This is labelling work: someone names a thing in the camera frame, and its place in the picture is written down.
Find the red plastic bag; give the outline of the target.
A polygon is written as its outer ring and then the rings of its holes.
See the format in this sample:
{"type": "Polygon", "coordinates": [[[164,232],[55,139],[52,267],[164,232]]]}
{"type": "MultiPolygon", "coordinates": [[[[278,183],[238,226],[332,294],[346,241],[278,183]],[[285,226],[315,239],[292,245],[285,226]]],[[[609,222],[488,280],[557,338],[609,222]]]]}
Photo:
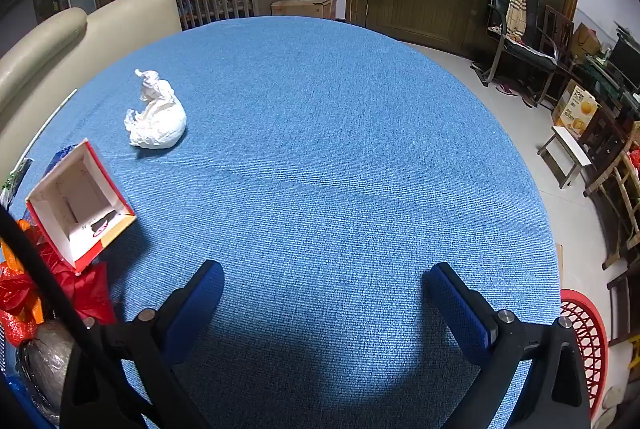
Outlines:
{"type": "MultiPolygon", "coordinates": [[[[90,264],[76,274],[40,235],[40,230],[26,220],[17,224],[34,245],[75,311],[82,319],[93,317],[101,324],[114,324],[117,319],[107,284],[106,263],[90,264]]],[[[10,345],[18,348],[36,335],[37,327],[48,318],[44,314],[42,296],[5,241],[1,241],[1,326],[10,345]]]]}

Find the red white medicine box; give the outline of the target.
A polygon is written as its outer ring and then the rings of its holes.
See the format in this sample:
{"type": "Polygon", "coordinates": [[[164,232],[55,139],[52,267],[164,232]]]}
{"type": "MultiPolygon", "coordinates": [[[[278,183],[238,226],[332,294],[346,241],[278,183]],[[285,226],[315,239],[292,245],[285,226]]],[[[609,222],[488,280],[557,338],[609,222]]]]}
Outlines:
{"type": "Polygon", "coordinates": [[[25,204],[44,239],[77,274],[137,220],[87,140],[43,175],[25,204]]]}

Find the white tissue ball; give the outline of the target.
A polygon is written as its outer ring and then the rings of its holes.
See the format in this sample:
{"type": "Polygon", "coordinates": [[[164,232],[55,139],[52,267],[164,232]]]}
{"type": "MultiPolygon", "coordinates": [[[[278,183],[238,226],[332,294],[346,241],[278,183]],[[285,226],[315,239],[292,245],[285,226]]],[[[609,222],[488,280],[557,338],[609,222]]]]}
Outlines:
{"type": "Polygon", "coordinates": [[[155,70],[136,69],[141,79],[142,111],[128,109],[124,127],[131,146],[160,150],[173,148],[186,132],[186,112],[170,83],[155,70]]]}

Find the silver foil wrapper ball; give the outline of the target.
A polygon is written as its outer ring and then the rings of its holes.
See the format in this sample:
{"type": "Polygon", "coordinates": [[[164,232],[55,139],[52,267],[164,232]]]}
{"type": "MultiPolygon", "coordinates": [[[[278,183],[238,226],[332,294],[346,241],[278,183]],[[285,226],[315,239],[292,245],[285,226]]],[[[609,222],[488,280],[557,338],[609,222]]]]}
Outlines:
{"type": "Polygon", "coordinates": [[[17,366],[38,411],[60,423],[62,395],[74,339],[57,319],[37,326],[35,336],[17,350],[17,366]]]}

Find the red plastic trash basket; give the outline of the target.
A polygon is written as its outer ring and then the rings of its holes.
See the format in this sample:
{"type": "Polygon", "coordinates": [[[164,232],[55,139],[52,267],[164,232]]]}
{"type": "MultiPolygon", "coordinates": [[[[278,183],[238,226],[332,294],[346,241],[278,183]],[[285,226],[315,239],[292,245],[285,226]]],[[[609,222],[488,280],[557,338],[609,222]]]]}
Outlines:
{"type": "Polygon", "coordinates": [[[595,419],[608,377],[608,337],[591,300],[573,289],[561,290],[561,313],[572,324],[584,362],[590,418],[595,419]]]}

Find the small white stool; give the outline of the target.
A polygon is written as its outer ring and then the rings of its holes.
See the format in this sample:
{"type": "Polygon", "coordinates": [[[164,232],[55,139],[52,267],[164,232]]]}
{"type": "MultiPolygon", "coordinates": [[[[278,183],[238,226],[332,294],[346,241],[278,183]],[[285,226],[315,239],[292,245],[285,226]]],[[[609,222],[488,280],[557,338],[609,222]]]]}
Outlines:
{"type": "Polygon", "coordinates": [[[542,144],[537,150],[537,156],[544,159],[548,158],[551,162],[551,169],[555,169],[556,179],[559,183],[559,189],[564,189],[567,186],[571,186],[578,175],[585,169],[591,166],[591,160],[582,149],[582,146],[574,139],[573,135],[568,132],[564,126],[552,126],[551,136],[547,141],[542,144]],[[560,166],[555,159],[549,154],[549,146],[552,143],[556,143],[561,146],[565,155],[570,158],[572,165],[570,170],[562,172],[560,166]]]}

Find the orange printed carton box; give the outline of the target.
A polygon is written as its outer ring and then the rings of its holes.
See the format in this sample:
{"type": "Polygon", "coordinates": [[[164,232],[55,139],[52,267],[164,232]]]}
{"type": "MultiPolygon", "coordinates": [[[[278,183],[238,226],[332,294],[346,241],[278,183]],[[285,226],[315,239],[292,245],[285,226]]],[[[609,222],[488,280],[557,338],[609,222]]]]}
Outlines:
{"type": "Polygon", "coordinates": [[[598,107],[593,95],[582,89],[575,80],[570,80],[552,111],[552,123],[564,126],[575,140],[579,140],[598,107]]]}

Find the beige leather sofa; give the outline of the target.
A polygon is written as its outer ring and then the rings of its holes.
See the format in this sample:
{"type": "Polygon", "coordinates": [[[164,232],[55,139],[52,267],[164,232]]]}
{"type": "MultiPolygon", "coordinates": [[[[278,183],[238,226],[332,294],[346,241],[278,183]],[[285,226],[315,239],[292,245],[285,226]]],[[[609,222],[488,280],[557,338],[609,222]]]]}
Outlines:
{"type": "Polygon", "coordinates": [[[59,12],[1,57],[1,178],[74,90],[119,59],[182,30],[176,0],[115,0],[59,12]]]}

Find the black metal chair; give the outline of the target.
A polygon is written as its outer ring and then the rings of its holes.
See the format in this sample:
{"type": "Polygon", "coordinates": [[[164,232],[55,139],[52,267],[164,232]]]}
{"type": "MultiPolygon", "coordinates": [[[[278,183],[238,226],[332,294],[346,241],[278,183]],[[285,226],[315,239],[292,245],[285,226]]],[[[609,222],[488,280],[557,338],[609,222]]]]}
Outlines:
{"type": "Polygon", "coordinates": [[[472,65],[480,83],[487,86],[493,82],[501,57],[509,55],[546,75],[540,90],[527,89],[523,96],[527,106],[540,105],[550,96],[551,82],[557,74],[572,74],[574,22],[540,0],[489,0],[488,8],[487,32],[497,40],[497,48],[489,67],[472,65]]]}

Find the cardboard box by wall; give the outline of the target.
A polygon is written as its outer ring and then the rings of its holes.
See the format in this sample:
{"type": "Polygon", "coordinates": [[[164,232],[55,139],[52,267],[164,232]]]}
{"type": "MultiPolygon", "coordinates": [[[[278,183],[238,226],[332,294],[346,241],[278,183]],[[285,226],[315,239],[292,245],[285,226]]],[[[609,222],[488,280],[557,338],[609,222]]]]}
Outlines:
{"type": "Polygon", "coordinates": [[[272,16],[336,19],[337,0],[281,0],[271,4],[272,16]]]}

